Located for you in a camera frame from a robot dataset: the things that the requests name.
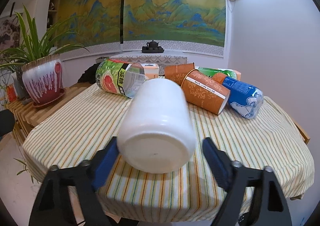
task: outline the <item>floor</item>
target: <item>floor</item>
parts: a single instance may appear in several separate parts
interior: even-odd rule
[[[19,147],[12,136],[6,135],[0,141],[0,197],[18,226],[28,226],[33,202],[39,191],[40,184],[32,183],[28,172],[23,170],[23,164],[16,159],[23,160]],[[81,208],[77,198],[71,195],[71,202],[77,223],[83,221]],[[148,223],[140,222],[138,226],[210,226],[211,221],[201,222],[173,222]]]

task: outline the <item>white container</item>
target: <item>white container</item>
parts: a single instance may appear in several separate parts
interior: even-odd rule
[[[163,78],[145,81],[119,128],[124,159],[148,173],[177,171],[190,160],[196,142],[180,86]]]

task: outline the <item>cable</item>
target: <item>cable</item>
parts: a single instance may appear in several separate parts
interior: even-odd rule
[[[84,222],[85,222],[85,221],[79,222],[79,223],[77,224],[77,226],[80,225],[80,224],[82,224],[82,223],[84,223]]]

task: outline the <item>striped tablecloth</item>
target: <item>striped tablecloth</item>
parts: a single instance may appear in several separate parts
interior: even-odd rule
[[[23,149],[28,168],[42,181],[47,169],[78,165],[103,149],[131,100],[92,85],[34,128]],[[225,197],[204,156],[201,141],[211,137],[220,150],[245,166],[274,168],[286,197],[304,193],[314,180],[314,161],[290,117],[265,97],[258,116],[247,120],[226,108],[219,116],[189,104],[198,137],[191,160],[179,171],[151,174],[134,169],[119,156],[98,195],[105,211],[148,222],[212,219]],[[242,211],[248,209],[247,188]]]

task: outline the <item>blue gripper pad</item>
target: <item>blue gripper pad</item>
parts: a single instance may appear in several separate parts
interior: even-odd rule
[[[106,147],[98,151],[91,160],[92,187],[95,191],[104,186],[109,173],[118,158],[119,150],[116,137],[112,137]]]
[[[219,187],[228,192],[233,178],[231,160],[227,154],[218,150],[211,138],[205,138],[202,152]]]

